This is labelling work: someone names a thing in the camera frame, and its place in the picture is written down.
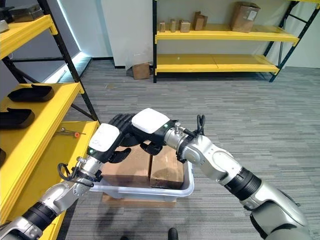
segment metal tool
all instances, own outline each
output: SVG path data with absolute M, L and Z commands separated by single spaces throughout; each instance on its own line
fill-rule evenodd
M 84 132 L 78 132 L 78 131 L 71 131 L 67 130 L 66 128 L 62 127 L 60 131 L 56 132 L 57 134 L 63 134 L 63 135 L 73 135 L 76 139 L 80 135 L 86 135 Z

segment cardboard box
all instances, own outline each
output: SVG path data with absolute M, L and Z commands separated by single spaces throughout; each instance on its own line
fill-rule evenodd
M 109 207 L 116 208 L 173 208 L 177 200 L 175 201 L 155 201 L 146 199 L 129 199 L 129 198 L 113 198 L 107 194 L 102 195 L 102 202 L 107 204 Z
M 184 166 L 177 160 L 176 151 L 164 146 L 152 158 L 150 185 L 154 188 L 180 189 L 184 183 Z
M 166 31 L 166 23 L 164 21 L 160 22 L 160 33 L 164 33 Z
M 150 166 L 150 155 L 137 145 L 131 147 L 131 153 L 122 162 L 105 163 L 101 175 L 113 186 L 150 188 Z
M 201 11 L 194 13 L 192 27 L 195 31 L 201 31 L 207 25 L 208 16 L 201 15 Z
M 180 32 L 181 33 L 190 32 L 190 25 L 191 25 L 191 23 L 188 20 L 180 20 L 180 22 L 179 22 Z
M 135 80 L 150 78 L 149 63 L 141 63 L 132 66 L 133 78 Z
M 232 31 L 249 33 L 260 7 L 252 2 L 236 2 L 233 17 L 230 23 Z
M 176 20 L 175 19 L 171 19 L 171 21 L 170 21 L 170 31 L 172 33 L 176 32 Z

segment white plastic tray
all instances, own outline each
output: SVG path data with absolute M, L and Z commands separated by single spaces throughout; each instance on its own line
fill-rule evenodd
M 102 179 L 91 188 L 93 192 L 104 192 L 115 199 L 142 199 L 173 202 L 177 198 L 187 197 L 195 189 L 193 166 L 190 162 L 183 164 L 184 180 L 180 189 L 161 189 L 143 187 L 112 186 Z

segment shoe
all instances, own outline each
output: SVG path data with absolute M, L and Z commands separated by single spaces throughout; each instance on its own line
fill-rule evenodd
M 174 227 L 170 228 L 168 231 L 168 240 L 179 240 L 178 231 Z

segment black arm joint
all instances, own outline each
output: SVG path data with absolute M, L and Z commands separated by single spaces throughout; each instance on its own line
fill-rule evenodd
M 184 159 L 182 157 L 182 153 L 183 153 L 183 150 L 185 149 L 185 147 L 189 144 L 190 141 L 192 141 L 195 137 L 193 135 L 188 135 L 183 141 L 182 143 L 180 144 L 179 146 L 179 149 L 177 149 L 176 151 L 176 159 L 181 162 L 181 163 L 185 163 L 187 160 Z

